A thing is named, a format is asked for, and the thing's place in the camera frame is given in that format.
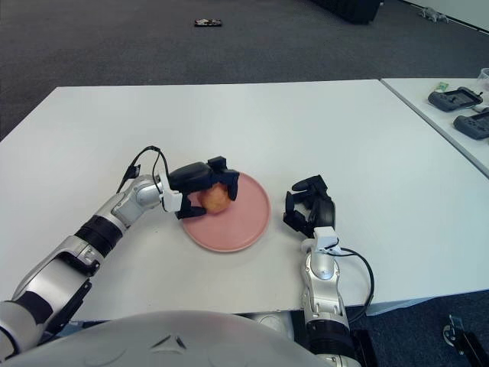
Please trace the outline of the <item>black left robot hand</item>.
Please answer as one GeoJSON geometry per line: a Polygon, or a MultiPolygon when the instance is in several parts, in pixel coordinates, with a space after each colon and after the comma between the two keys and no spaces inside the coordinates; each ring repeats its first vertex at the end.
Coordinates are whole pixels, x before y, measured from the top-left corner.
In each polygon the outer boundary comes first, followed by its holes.
{"type": "Polygon", "coordinates": [[[227,167],[223,156],[211,158],[206,163],[196,162],[176,169],[169,176],[170,188],[183,195],[176,217],[194,218],[227,209],[230,202],[236,201],[238,196],[239,175],[238,171],[227,167]],[[206,203],[194,206],[189,198],[193,193],[204,196],[206,203]]]}

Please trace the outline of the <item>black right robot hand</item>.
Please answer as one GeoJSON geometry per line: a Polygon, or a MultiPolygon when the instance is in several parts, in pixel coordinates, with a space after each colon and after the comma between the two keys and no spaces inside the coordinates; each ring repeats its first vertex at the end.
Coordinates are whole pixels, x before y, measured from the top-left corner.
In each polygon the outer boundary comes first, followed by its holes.
{"type": "Polygon", "coordinates": [[[327,189],[320,175],[295,183],[286,195],[283,222],[309,239],[315,228],[335,228],[335,204],[327,189]]]}

